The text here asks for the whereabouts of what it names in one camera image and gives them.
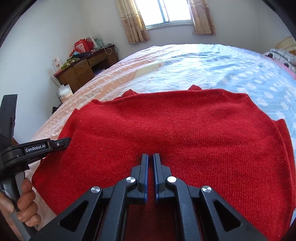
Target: bed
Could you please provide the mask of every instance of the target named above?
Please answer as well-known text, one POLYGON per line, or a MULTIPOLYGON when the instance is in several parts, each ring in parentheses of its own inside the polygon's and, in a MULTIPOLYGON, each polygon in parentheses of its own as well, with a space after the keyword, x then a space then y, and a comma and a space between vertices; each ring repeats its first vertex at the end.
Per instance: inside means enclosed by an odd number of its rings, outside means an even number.
MULTIPOLYGON (((112 100, 132 89, 138 93, 221 88, 247 93, 273 120, 286 121, 296 151, 296 77, 284 65, 261 54, 223 45, 153 46, 120 61, 79 89, 49 118, 32 140, 57 139, 75 108, 92 99, 112 100)), ((39 162, 26 175, 32 178, 39 162)), ((42 224, 55 217, 37 193, 42 224)))

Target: silver rivet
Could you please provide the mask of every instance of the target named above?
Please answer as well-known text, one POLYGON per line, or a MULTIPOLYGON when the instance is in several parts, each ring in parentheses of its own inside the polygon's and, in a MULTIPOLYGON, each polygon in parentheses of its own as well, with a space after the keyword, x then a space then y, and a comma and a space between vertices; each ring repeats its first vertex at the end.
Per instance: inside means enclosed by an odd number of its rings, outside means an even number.
POLYGON ((126 178, 126 181, 127 181, 128 183, 134 183, 134 182, 136 181, 136 179, 135 179, 134 177, 127 177, 127 178, 126 178))
POLYGON ((168 181, 169 183, 175 183, 175 182, 177 181, 177 178, 175 178, 175 177, 173 177, 173 176, 170 176, 170 177, 167 178, 167 181, 168 181))
POLYGON ((203 186, 203 187, 202 187, 202 190, 203 190, 204 192, 211 192, 212 188, 209 187, 209 186, 203 186))
POLYGON ((99 187, 97 187, 97 186, 91 188, 92 193, 98 193, 98 192, 100 192, 100 190, 101 189, 99 187))

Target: wooden cabinet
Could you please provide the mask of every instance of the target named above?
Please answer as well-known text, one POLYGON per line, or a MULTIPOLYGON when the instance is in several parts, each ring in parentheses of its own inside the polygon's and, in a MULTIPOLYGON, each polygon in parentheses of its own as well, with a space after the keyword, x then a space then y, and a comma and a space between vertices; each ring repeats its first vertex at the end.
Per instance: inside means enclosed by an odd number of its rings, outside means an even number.
POLYGON ((91 68, 87 69, 82 74, 78 75, 76 77, 77 83, 81 86, 84 86, 88 81, 92 80, 94 78, 94 73, 91 70, 91 68))
POLYGON ((69 84, 72 92, 76 92, 80 87, 95 77, 94 71, 109 68, 118 62, 114 45, 106 48, 106 51, 100 49, 89 57, 75 61, 70 67, 59 72, 55 77, 61 85, 69 84))
POLYGON ((118 62, 118 57, 117 57, 117 53, 115 51, 115 48, 112 47, 111 49, 112 49, 112 53, 110 55, 108 55, 108 61, 109 61, 110 66, 112 66, 118 62))
POLYGON ((77 64, 74 65, 74 69, 77 73, 77 75, 82 74, 83 72, 87 71, 88 69, 90 69, 89 63, 87 62, 87 60, 83 60, 77 64))
POLYGON ((101 53, 101 54, 98 54, 94 57, 91 57, 88 61, 89 61, 89 65, 92 67, 96 64, 98 64, 99 62, 103 61, 104 59, 107 58, 107 55, 106 53, 101 53))

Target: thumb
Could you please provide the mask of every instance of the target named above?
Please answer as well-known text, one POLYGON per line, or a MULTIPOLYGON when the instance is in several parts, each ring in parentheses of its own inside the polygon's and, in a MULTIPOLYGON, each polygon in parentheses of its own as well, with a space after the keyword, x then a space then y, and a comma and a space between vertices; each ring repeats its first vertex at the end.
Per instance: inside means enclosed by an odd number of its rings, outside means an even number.
POLYGON ((15 207, 12 204, 12 202, 1 191, 0 191, 0 206, 2 206, 2 208, 9 213, 13 213, 15 211, 15 207))

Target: beige floral curtain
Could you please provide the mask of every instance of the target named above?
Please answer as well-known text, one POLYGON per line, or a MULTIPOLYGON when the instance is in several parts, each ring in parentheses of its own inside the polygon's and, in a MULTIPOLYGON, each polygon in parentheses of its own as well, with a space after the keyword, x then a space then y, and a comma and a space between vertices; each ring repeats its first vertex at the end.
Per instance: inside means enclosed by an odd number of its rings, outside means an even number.
POLYGON ((216 35, 214 21, 207 0, 188 0, 195 34, 216 35))
POLYGON ((117 0, 119 15, 129 44, 149 40, 148 31, 135 0, 117 0))

